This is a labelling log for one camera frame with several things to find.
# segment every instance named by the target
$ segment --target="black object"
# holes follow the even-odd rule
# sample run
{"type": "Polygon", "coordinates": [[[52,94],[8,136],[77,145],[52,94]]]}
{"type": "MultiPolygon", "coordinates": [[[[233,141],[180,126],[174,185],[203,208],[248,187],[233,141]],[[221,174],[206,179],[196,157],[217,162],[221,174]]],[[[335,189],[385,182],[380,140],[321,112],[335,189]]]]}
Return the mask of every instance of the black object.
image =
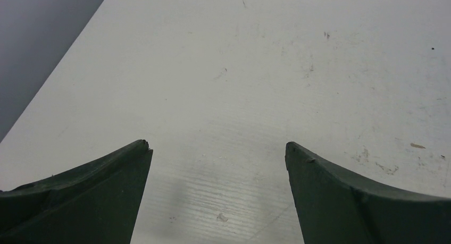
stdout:
{"type": "Polygon", "coordinates": [[[375,182],[294,142],[285,162],[306,244],[451,243],[451,199],[375,182]]]}
{"type": "Polygon", "coordinates": [[[152,160],[145,140],[0,192],[0,243],[130,243],[152,160]]]}

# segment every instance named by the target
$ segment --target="table surface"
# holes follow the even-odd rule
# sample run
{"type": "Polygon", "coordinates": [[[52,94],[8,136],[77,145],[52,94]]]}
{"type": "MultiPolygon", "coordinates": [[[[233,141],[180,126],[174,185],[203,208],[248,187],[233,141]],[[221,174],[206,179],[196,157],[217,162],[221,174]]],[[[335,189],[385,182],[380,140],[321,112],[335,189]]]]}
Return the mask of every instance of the table surface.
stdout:
{"type": "Polygon", "coordinates": [[[144,138],[132,243],[302,243],[289,141],[451,197],[449,2],[105,0],[0,144],[0,189],[144,138]]]}

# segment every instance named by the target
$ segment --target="tabletop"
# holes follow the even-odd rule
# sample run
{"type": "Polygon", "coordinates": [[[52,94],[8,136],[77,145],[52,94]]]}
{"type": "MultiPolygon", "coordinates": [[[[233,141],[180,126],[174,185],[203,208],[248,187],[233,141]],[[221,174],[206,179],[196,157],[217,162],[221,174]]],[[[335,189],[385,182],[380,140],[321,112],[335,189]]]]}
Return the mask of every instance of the tabletop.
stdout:
{"type": "Polygon", "coordinates": [[[146,139],[132,243],[302,243],[295,141],[451,197],[451,0],[105,0],[0,144],[0,189],[146,139]]]}

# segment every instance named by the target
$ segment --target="gray wall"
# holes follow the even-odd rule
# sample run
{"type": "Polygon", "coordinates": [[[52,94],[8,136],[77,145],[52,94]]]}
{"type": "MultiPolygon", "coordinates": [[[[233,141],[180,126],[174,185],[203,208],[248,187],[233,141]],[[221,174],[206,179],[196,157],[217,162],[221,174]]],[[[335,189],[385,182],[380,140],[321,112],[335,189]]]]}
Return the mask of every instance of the gray wall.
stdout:
{"type": "Polygon", "coordinates": [[[0,0],[0,142],[103,0],[0,0]]]}

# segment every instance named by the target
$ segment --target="white table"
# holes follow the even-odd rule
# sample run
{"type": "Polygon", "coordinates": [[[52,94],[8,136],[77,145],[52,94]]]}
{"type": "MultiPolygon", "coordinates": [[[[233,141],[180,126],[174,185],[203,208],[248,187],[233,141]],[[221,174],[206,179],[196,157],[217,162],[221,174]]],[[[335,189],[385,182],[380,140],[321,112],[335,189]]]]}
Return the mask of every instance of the white table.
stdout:
{"type": "Polygon", "coordinates": [[[105,0],[0,144],[0,189],[145,138],[132,243],[302,243],[288,141],[451,197],[450,13],[450,0],[105,0]]]}

